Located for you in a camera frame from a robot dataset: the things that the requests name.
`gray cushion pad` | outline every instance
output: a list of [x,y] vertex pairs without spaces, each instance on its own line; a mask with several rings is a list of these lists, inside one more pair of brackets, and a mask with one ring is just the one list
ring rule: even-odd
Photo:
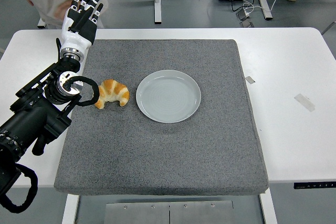
[[[83,76],[115,79],[128,104],[76,107],[55,188],[75,195],[256,195],[268,178],[234,40],[96,40]],[[136,88],[163,69],[198,83],[187,120],[164,124],[137,106]],[[84,88],[82,100],[92,98]]]

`robotic arm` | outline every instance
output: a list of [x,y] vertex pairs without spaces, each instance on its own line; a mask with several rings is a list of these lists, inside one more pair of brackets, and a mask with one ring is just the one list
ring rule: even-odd
[[[11,212],[25,211],[37,193],[34,171],[16,162],[36,139],[32,153],[42,155],[45,145],[70,126],[68,114],[76,105],[88,106],[98,101],[98,85],[76,74],[95,40],[97,20],[103,7],[100,4],[96,8],[98,1],[72,0],[62,27],[63,45],[56,40],[58,61],[16,93],[18,100],[10,107],[14,115],[0,126],[0,204]],[[80,102],[83,82],[92,86],[90,101]],[[65,103],[68,104],[62,111],[54,106]],[[30,178],[32,187],[26,201],[15,206],[6,193],[21,173]]]

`tape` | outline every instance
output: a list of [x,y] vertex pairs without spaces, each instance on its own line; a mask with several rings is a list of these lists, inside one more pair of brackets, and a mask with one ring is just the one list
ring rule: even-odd
[[246,78],[245,78],[245,80],[247,80],[247,81],[248,81],[248,83],[250,83],[250,84],[253,84],[253,83],[255,83],[255,81],[252,79],[252,77],[251,77],[251,76],[248,76],[248,77],[246,77]]
[[294,99],[301,103],[310,112],[315,110],[315,105],[302,94],[298,94],[296,97],[294,97]]

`white plate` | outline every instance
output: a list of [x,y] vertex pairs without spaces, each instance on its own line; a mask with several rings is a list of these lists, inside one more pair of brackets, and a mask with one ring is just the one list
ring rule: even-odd
[[136,102],[146,116],[161,123],[176,123],[195,113],[201,102],[196,81],[176,70],[161,70],[145,77]]

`plate rim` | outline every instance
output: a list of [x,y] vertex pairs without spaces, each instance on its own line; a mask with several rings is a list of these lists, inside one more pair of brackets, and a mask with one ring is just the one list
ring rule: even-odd
[[[199,102],[197,103],[197,106],[195,107],[194,112],[191,113],[190,115],[186,116],[185,118],[183,118],[183,119],[181,119],[181,120],[178,120],[178,121],[174,121],[174,122],[164,122],[164,121],[160,121],[160,120],[157,120],[157,119],[151,117],[150,114],[148,114],[147,111],[144,109],[144,107],[140,105],[141,102],[139,101],[139,99],[140,99],[140,95],[139,95],[139,93],[140,93],[140,91],[139,91],[139,87],[141,87],[141,85],[145,85],[146,79],[149,79],[150,76],[153,76],[154,74],[156,74],[156,73],[158,73],[158,72],[166,72],[166,71],[169,71],[169,72],[178,72],[178,73],[180,73],[180,74],[182,74],[182,75],[185,75],[185,76],[189,77],[189,78],[196,84],[196,86],[197,86],[197,90],[198,90],[198,92],[199,92],[199,94],[200,94],[200,95],[199,95]],[[198,83],[194,80],[194,78],[192,78],[191,76],[189,76],[188,74],[186,74],[186,73],[184,73],[184,72],[181,72],[181,71],[178,71],[178,70],[174,70],[174,69],[163,69],[163,70],[158,70],[158,71],[155,71],[155,72],[153,72],[153,73],[147,75],[145,78],[143,78],[143,79],[141,80],[141,82],[139,83],[139,85],[138,85],[138,87],[137,87],[136,90],[137,90],[137,91],[136,91],[136,93],[135,93],[135,99],[136,99],[136,104],[138,105],[140,111],[141,111],[145,116],[147,116],[149,119],[151,119],[151,120],[153,120],[153,121],[156,121],[156,122],[159,122],[159,123],[178,123],[178,122],[182,122],[182,121],[184,121],[184,120],[190,118],[190,117],[191,117],[191,116],[198,110],[198,108],[200,107],[201,99],[202,99],[201,89],[200,89]]]

